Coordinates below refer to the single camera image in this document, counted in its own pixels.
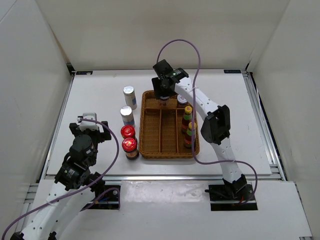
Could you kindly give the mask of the yellow-cap sauce bottle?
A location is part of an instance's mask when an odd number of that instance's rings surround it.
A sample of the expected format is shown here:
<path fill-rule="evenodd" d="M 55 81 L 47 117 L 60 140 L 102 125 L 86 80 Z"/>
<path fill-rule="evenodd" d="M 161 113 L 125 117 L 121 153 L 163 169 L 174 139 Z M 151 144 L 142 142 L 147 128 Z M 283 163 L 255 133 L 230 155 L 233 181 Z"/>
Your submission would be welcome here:
<path fill-rule="evenodd" d="M 188 149 L 192 148 L 192 137 L 196 137 L 197 124 L 189 122 L 188 127 L 184 134 L 184 146 Z"/>
<path fill-rule="evenodd" d="M 182 120 L 181 120 L 181 131 L 183 133 L 186 133 L 188 126 L 189 126 L 189 123 L 193 119 L 192 111 L 193 111 L 193 108 L 189 105 L 184 108 L 184 113 L 183 113 Z"/>

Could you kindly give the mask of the white-lid paste jar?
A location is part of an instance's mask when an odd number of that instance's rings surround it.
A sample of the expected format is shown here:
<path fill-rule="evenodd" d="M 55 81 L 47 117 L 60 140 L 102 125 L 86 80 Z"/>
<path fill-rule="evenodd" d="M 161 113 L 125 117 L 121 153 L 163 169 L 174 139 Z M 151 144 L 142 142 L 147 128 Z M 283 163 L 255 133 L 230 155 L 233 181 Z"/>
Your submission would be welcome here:
<path fill-rule="evenodd" d="M 177 95 L 177 108 L 185 108 L 188 106 L 188 101 L 180 94 Z"/>
<path fill-rule="evenodd" d="M 161 96 L 159 98 L 159 106 L 161 108 L 166 108 L 167 107 L 167 102 L 168 102 L 169 99 L 170 99 L 169 96 Z"/>

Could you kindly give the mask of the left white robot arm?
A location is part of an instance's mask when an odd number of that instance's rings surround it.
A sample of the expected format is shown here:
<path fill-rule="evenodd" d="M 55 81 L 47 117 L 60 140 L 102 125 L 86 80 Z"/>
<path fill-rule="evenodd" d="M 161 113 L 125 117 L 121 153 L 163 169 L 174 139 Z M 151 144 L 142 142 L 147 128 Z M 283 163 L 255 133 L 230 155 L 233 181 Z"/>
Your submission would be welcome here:
<path fill-rule="evenodd" d="M 90 200 L 100 200 L 105 194 L 104 175 L 91 173 L 97 163 L 98 145 L 115 138 L 107 121 L 80 117 L 70 123 L 74 136 L 55 175 L 45 203 L 21 215 L 14 223 L 35 213 L 30 224 L 12 234 L 12 240 L 56 240 L 70 221 L 82 210 L 89 208 Z"/>

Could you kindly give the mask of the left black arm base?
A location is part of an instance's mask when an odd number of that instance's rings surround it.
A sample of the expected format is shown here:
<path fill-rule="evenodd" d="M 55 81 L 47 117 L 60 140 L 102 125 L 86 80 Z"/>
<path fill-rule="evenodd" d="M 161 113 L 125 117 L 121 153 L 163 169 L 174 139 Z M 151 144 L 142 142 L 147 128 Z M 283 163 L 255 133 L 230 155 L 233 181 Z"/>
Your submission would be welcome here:
<path fill-rule="evenodd" d="M 101 190 L 95 192 L 93 199 L 82 211 L 89 210 L 119 210 L 120 209 L 120 181 L 106 181 Z"/>

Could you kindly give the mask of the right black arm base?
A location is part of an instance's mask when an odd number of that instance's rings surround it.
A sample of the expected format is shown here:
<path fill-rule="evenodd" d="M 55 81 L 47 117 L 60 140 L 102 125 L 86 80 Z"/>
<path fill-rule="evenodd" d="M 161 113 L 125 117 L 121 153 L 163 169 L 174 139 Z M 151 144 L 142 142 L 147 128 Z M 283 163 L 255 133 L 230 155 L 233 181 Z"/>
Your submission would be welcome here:
<path fill-rule="evenodd" d="M 253 190 L 252 184 L 247 184 L 240 192 L 232 196 L 231 193 L 228 193 L 225 185 L 211 184 L 204 192 L 209 195 L 212 212 L 257 211 L 256 198 L 254 196 L 250 198 Z"/>

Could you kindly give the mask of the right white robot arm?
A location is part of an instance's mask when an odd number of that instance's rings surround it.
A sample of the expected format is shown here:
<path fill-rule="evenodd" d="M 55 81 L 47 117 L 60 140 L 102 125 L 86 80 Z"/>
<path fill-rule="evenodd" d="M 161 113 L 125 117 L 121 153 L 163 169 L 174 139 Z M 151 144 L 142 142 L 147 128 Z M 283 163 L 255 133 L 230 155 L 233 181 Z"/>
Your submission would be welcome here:
<path fill-rule="evenodd" d="M 173 69 L 165 59 L 157 62 L 153 69 L 157 75 L 151 79 L 156 98 L 181 95 L 191 104 L 193 113 L 198 113 L 202 118 L 200 133 L 217 156 L 222 170 L 224 193 L 230 200 L 238 199 L 247 185 L 247 180 L 231 147 L 229 107 L 212 101 L 195 86 L 185 70 Z"/>

